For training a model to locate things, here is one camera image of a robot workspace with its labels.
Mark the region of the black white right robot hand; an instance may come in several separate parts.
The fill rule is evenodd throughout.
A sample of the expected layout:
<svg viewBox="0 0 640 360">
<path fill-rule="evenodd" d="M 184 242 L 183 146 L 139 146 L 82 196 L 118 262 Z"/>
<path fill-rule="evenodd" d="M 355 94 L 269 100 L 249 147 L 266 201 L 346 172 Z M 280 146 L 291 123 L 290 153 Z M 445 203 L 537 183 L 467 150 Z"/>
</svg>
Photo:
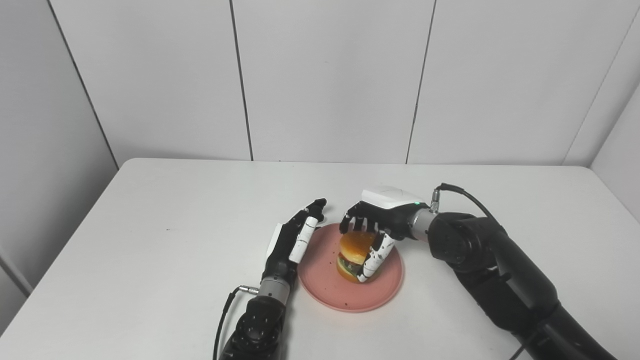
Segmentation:
<svg viewBox="0 0 640 360">
<path fill-rule="evenodd" d="M 344 214 L 339 231 L 361 230 L 373 232 L 375 238 L 355 277 L 358 282 L 370 280 L 384 264 L 396 242 L 404 239 L 428 239 L 429 227 L 436 214 L 418 196 L 396 187 L 383 186 L 364 189 L 361 200 Z"/>
</svg>

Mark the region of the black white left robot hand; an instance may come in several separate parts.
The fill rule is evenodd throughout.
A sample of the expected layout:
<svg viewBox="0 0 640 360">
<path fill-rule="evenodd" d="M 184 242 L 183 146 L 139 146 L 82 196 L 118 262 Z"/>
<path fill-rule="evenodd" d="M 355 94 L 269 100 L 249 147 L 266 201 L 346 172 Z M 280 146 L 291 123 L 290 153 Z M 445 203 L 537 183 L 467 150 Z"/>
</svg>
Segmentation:
<svg viewBox="0 0 640 360">
<path fill-rule="evenodd" d="M 270 250 L 262 272 L 262 280 L 281 280 L 290 289 L 298 276 L 302 261 L 319 223 L 324 221 L 326 198 L 315 199 L 300 209 L 288 222 L 279 224 L 274 231 L 274 246 Z"/>
</svg>

